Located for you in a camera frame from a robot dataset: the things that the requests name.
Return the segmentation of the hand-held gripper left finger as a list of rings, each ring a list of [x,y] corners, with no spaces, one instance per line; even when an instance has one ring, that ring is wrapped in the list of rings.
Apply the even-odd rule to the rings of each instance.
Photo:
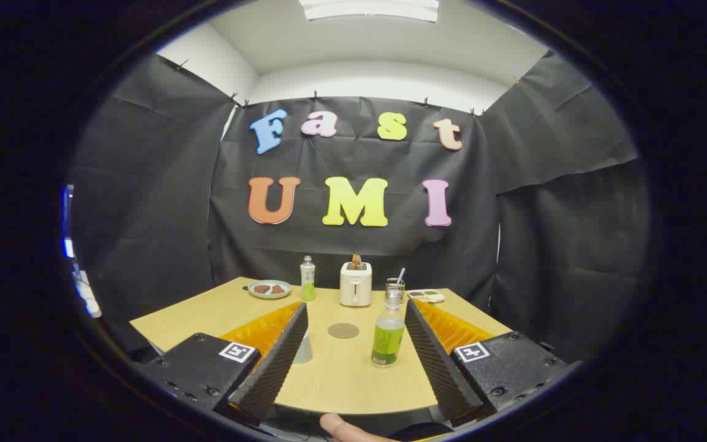
[[[307,305],[296,302],[224,334],[191,334],[141,366],[175,398],[258,425],[272,410],[306,331]]]

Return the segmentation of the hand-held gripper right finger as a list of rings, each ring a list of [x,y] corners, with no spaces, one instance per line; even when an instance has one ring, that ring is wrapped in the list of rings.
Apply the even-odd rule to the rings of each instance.
[[[432,304],[409,300],[404,321],[438,408],[454,426],[519,405],[570,372],[518,331],[493,335]]]

